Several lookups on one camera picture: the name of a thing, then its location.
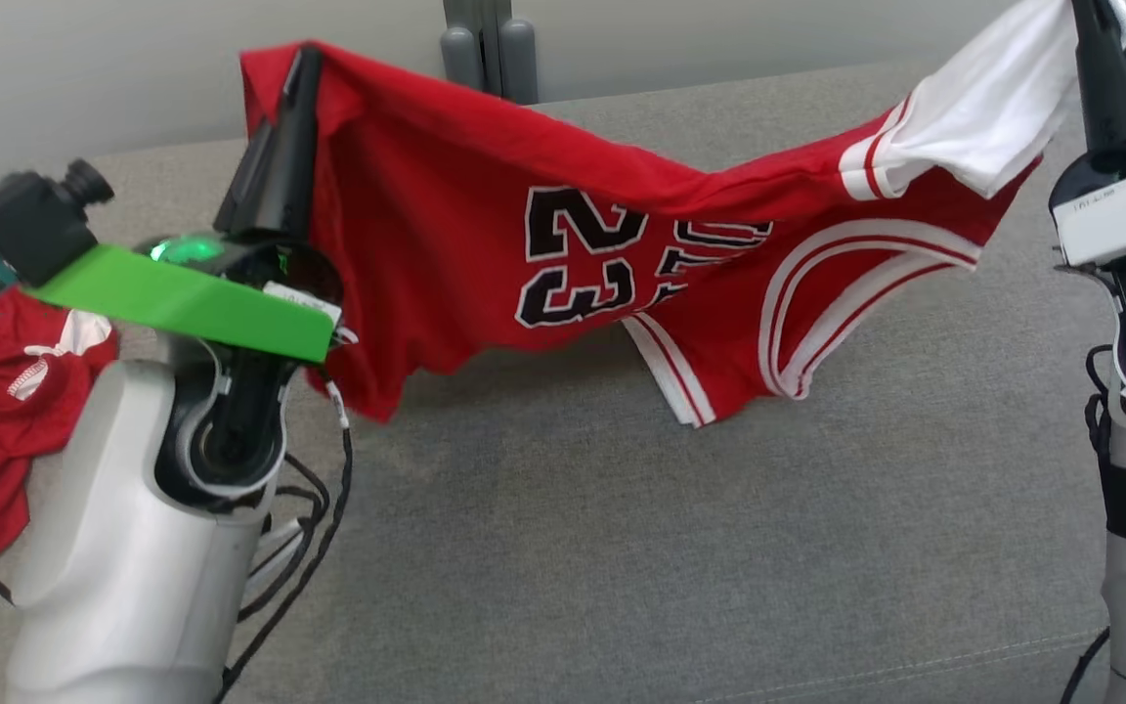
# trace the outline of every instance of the white label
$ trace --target white label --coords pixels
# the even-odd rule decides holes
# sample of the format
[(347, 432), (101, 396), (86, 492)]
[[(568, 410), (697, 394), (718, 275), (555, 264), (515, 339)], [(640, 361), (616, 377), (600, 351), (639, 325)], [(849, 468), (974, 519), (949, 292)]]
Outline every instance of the white label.
[(287, 285), (280, 285), (277, 284), (277, 282), (269, 280), (268, 285), (263, 286), (263, 293), (271, 295), (271, 297), (288, 300), (291, 303), (298, 303), (300, 306), (315, 309), (315, 311), (322, 312), (327, 317), (332, 318), (332, 324), (334, 326), (337, 326), (338, 321), (341, 320), (341, 308), (337, 308), (331, 303), (325, 303), (324, 300), (319, 300), (310, 293), (302, 293), (298, 289), (289, 288)]
[(1125, 189), (1126, 179), (1123, 179), (1121, 181), (1114, 182), (1111, 186), (1107, 186), (1106, 188), (1100, 188), (1092, 193), (1085, 193), (1085, 195), (1076, 197), (1075, 200), (1067, 200), (1066, 204), (1058, 205), (1057, 208), (1054, 208), (1055, 225), (1060, 228), (1063, 226), (1063, 222), (1066, 222), (1067, 219), (1076, 217), (1076, 215), (1091, 208), (1091, 206), (1100, 204), (1100, 202), (1108, 199), (1108, 197)]

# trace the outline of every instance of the green light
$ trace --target green light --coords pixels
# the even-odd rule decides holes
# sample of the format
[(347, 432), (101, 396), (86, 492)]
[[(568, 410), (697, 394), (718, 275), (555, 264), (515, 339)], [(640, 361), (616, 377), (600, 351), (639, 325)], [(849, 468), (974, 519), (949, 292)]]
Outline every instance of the green light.
[(157, 262), (187, 264), (205, 262), (224, 252), (224, 246), (204, 234), (185, 234), (161, 241), (151, 249), (151, 259)]

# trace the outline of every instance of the gray fabric surface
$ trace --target gray fabric surface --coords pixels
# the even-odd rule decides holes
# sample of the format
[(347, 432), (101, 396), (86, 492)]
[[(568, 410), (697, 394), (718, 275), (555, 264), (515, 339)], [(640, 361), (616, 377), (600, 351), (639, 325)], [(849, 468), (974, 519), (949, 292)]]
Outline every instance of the gray fabric surface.
[[(849, 128), (926, 71), (540, 108), (716, 169)], [(980, 271), (891, 300), (798, 404), (681, 427), (616, 329), (417, 375), (392, 424), (358, 424), (347, 523), (233, 703), (1057, 701), (1107, 623), (1081, 359), (1112, 318), (1051, 271), (1045, 210), (1081, 148), (1070, 124)], [(119, 197), (95, 231), (204, 226), (239, 154), (98, 159)], [(124, 355), (152, 355), (151, 336), (129, 330)], [(331, 410), (296, 398), (295, 451), (336, 480)], [(41, 460), (32, 491), (56, 470)], [(0, 698), (14, 632), (0, 605)], [(1078, 704), (1100, 701), (1105, 667), (1103, 650)]]

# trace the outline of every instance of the white wall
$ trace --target white wall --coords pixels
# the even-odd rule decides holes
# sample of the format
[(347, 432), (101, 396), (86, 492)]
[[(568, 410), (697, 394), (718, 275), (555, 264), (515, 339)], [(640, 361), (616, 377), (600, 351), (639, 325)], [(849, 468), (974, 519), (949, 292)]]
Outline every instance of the white wall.
[(238, 52), (315, 37), (441, 74), (440, 0), (0, 0), (0, 173), (245, 132)]
[[(542, 98), (947, 55), (1013, 0), (513, 0)], [(238, 52), (316, 37), (440, 75), (441, 0), (0, 0), (0, 173), (242, 133)]]

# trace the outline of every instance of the green plastic mount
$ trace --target green plastic mount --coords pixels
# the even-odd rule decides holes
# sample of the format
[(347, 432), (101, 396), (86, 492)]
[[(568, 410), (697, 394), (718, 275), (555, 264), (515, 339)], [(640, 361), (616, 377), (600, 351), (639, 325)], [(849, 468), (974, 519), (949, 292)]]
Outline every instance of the green plastic mount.
[(107, 244), (26, 293), (54, 306), (307, 362), (323, 362), (332, 338), (332, 320), (321, 311)]

